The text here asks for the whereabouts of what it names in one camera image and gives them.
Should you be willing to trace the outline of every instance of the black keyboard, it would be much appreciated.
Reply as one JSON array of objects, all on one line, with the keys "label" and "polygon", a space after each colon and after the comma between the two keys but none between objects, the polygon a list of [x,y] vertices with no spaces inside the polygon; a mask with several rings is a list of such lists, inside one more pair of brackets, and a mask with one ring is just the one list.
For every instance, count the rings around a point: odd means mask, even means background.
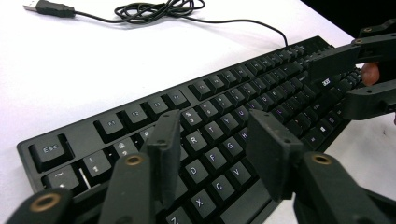
[{"label": "black keyboard", "polygon": [[75,223],[95,223],[115,161],[140,150],[158,117],[179,109],[177,199],[157,223],[263,223],[276,209],[246,159],[248,111],[270,112],[308,148],[324,151],[347,126],[338,109],[359,69],[307,83],[319,36],[121,105],[18,144],[34,192],[74,193]]}]

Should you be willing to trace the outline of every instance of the black cable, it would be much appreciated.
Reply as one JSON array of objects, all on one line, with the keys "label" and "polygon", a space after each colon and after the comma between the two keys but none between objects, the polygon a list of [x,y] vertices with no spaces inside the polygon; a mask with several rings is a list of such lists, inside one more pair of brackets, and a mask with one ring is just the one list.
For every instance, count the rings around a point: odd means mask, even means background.
[{"label": "black cable", "polygon": [[27,10],[36,11],[44,15],[52,15],[62,18],[72,18],[75,15],[89,17],[94,20],[108,22],[108,23],[122,23],[129,22],[131,24],[148,24],[159,20],[162,17],[182,18],[190,21],[198,21],[203,23],[230,23],[230,22],[253,22],[271,29],[282,35],[286,47],[288,46],[288,39],[286,36],[276,28],[267,25],[260,21],[253,20],[228,20],[228,21],[205,21],[189,17],[194,10],[205,7],[204,0],[197,0],[201,3],[196,7],[194,0],[168,0],[166,3],[151,4],[151,3],[132,3],[126,6],[116,7],[114,13],[120,17],[120,20],[107,20],[91,14],[75,11],[73,7],[65,6],[63,4],[51,3],[46,0],[30,0],[24,8]]},{"label": "black cable", "polygon": [[244,20],[244,19],[227,20],[227,21],[205,21],[205,20],[199,20],[189,17],[189,15],[194,10],[202,9],[205,7],[205,2],[203,0],[198,0],[198,1],[201,2],[201,5],[199,7],[196,7],[194,5],[194,0],[169,0],[167,3],[161,3],[161,4],[132,3],[130,5],[121,6],[114,9],[114,13],[116,13],[121,18],[121,20],[116,20],[116,21],[96,17],[85,12],[76,11],[75,13],[81,16],[85,16],[95,20],[109,22],[109,23],[129,22],[131,24],[148,24],[157,21],[158,19],[164,16],[173,17],[173,18],[183,18],[190,21],[212,23],[212,24],[231,23],[231,22],[252,22],[262,25],[268,29],[271,29],[279,33],[280,35],[282,35],[285,41],[285,46],[286,47],[288,46],[288,39],[281,31],[277,30],[275,27],[272,27],[260,21]]}]

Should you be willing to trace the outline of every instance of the function key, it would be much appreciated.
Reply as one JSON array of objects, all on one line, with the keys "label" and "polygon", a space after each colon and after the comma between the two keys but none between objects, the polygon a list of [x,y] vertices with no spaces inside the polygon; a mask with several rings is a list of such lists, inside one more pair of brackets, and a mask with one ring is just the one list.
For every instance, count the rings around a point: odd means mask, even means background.
[{"label": "function key", "polygon": [[144,106],[147,109],[148,114],[154,120],[157,120],[162,113],[169,109],[169,107],[163,101],[163,98],[159,96],[148,100],[146,103],[144,103]]},{"label": "function key", "polygon": [[82,184],[82,177],[80,175],[76,175],[76,170],[72,165],[66,165],[63,168],[44,176],[43,181],[47,188],[70,189],[73,191],[74,195],[81,193],[87,188]]},{"label": "function key", "polygon": [[137,130],[150,123],[150,119],[140,105],[128,105],[122,115],[131,131]]},{"label": "function key", "polygon": [[38,172],[47,171],[73,158],[63,134],[42,138],[29,149]]},{"label": "function key", "polygon": [[190,105],[190,102],[180,90],[174,90],[163,96],[163,99],[172,109],[182,109]]},{"label": "function key", "polygon": [[91,186],[110,178],[111,164],[103,150],[97,151],[82,160],[82,168]]},{"label": "function key", "polygon": [[203,81],[197,81],[190,85],[190,90],[198,100],[204,100],[213,94],[213,91]]},{"label": "function key", "polygon": [[117,114],[108,114],[93,124],[105,143],[114,141],[127,133]]}]

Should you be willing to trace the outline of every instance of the desk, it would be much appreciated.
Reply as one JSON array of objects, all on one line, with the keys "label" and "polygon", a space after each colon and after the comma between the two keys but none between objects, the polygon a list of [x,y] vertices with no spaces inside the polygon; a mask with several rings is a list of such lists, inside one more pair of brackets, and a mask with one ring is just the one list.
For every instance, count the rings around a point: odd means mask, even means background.
[{"label": "desk", "polygon": [[[113,8],[128,2],[62,3],[111,19]],[[256,24],[164,19],[134,27],[43,16],[21,1],[0,1],[0,8],[1,223],[33,193],[20,141],[284,46],[279,34]],[[313,35],[335,47],[352,40],[298,0],[210,1],[193,17],[266,22],[290,44]],[[393,115],[353,121],[328,153],[359,184],[396,200],[395,136]],[[290,205],[283,202],[265,223],[295,223]]]}]

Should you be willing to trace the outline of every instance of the key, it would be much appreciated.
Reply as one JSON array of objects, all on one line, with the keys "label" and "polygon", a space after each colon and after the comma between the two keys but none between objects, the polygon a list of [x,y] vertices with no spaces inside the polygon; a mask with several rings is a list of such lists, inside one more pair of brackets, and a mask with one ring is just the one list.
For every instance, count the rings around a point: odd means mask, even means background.
[{"label": "key", "polygon": [[205,220],[215,211],[216,206],[203,189],[191,198],[192,214],[197,220]]},{"label": "key", "polygon": [[83,159],[82,166],[91,186],[108,180],[111,174],[111,164],[103,150],[97,151]]},{"label": "key", "polygon": [[129,105],[123,112],[126,124],[131,131],[150,123],[149,117],[140,105]]},{"label": "key", "polygon": [[186,165],[182,175],[192,188],[197,188],[197,185],[202,184],[209,177],[209,173],[199,160]]},{"label": "key", "polygon": [[223,205],[234,193],[235,189],[224,175],[219,176],[212,182],[209,193],[213,196],[216,203]]},{"label": "key", "polygon": [[163,99],[172,109],[182,109],[190,105],[190,102],[180,90],[174,90],[165,94]]},{"label": "key", "polygon": [[39,172],[47,171],[72,159],[69,148],[63,144],[65,141],[67,140],[64,135],[45,137],[29,147]]},{"label": "key", "polygon": [[182,207],[179,207],[175,212],[166,217],[168,224],[192,224],[190,218]]},{"label": "key", "polygon": [[139,152],[137,150],[137,147],[134,145],[134,142],[132,142],[132,139],[129,137],[122,139],[119,142],[115,143],[113,145],[113,147],[116,150],[119,157],[123,157],[128,154]]},{"label": "key", "polygon": [[168,105],[166,105],[166,103],[163,101],[163,98],[161,97],[154,97],[143,105],[153,120],[157,120],[162,113],[169,110]]},{"label": "key", "polygon": [[126,134],[126,129],[117,114],[106,115],[95,121],[94,125],[105,143],[114,141]]},{"label": "key", "polygon": [[74,195],[82,192],[87,187],[82,182],[82,178],[78,178],[72,165],[66,165],[65,167],[44,176],[44,183],[47,188],[56,189],[70,189]]}]

